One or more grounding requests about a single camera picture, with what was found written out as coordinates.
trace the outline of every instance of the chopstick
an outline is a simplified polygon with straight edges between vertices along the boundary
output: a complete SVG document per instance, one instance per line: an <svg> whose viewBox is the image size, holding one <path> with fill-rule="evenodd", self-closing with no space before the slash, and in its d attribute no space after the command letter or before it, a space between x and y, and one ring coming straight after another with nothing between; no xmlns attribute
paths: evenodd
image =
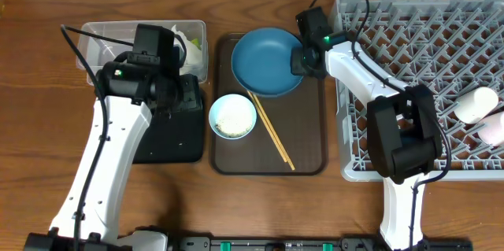
<svg viewBox="0 0 504 251"><path fill-rule="evenodd" d="M278 150L278 153L280 153L280 156L283 159L283 162L287 162L292 170L295 170L294 164L292 164L292 161L287 154L287 151L284 148L284 145L282 145L282 142L280 141L280 138L278 138L278 135L275 132L275 129L271 125L271 122L269 121L268 116L266 115L265 110L262 108L261 103L259 102L258 97L255 94L252 94L249 90L247 91L249 94L250 98L252 99L252 102L254 103L255 108L258 110L259 116L261 117L262 122L265 124L266 130L268 130L269 135L271 136L271 139L275 143L276 149Z"/></svg>

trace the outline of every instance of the wire rack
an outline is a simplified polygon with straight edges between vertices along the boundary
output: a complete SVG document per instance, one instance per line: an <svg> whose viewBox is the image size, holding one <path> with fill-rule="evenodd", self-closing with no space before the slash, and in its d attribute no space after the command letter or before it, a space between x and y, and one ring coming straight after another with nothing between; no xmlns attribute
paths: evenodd
<svg viewBox="0 0 504 251"><path fill-rule="evenodd" d="M503 2L370 0L371 12L359 42L387 72L412 86L423 83L431 89L452 147L448 180L504 179L504 147L489 146L478 138L484 124L464 124L454 115L455 99L482 86L498 93L493 113L504 110ZM336 0L331 19L335 30L355 33L364 15L364 0ZM337 88L343 176L350 181L381 180L367 151L366 110L342 83ZM445 165L443 148L435 170Z"/></svg>

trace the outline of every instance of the blue bowl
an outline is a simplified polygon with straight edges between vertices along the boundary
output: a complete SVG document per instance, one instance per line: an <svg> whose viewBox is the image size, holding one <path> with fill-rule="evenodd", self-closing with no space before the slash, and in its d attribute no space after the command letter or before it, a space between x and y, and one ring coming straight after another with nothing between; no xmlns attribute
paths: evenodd
<svg viewBox="0 0 504 251"><path fill-rule="evenodd" d="M291 74L291 51L300 46L295 36L279 28L250 31L233 50L233 74L244 88L256 95L279 97L302 81L302 76Z"/></svg>

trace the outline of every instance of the table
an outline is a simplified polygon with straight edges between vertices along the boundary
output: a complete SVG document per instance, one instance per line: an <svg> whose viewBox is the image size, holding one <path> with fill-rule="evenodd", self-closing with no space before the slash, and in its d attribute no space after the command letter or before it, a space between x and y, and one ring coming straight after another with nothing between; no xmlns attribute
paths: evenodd
<svg viewBox="0 0 504 251"><path fill-rule="evenodd" d="M89 21L206 22L209 68L229 32L277 26L297 31L312 0L6 0L0 20L0 250L46 232L72 184L91 127L95 96L59 25ZM320 0L328 12L333 0ZM77 35L72 34L74 41ZM213 100L213 71L202 85ZM175 234L335 238L376 234L382 183L349 183L339 170L335 81L325 81L329 164L314 177L231 177L209 165L210 128L196 164L135 165L120 232L157 224ZM423 232L470 238L476 250L504 245L504 183L434 183L424 195Z"/></svg>

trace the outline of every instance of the small bowl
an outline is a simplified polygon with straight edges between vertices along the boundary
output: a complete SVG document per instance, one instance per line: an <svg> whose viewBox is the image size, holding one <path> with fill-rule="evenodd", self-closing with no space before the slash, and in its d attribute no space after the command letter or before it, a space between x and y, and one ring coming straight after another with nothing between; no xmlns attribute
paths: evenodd
<svg viewBox="0 0 504 251"><path fill-rule="evenodd" d="M258 113L255 110L254 104L240 94L227 94L217 99L208 115L210 127L222 138L236 140L249 134L254 129L258 118ZM226 129L230 129L230 123L238 125L232 128L232 131L223 132L221 129L223 123L227 121Z"/></svg>

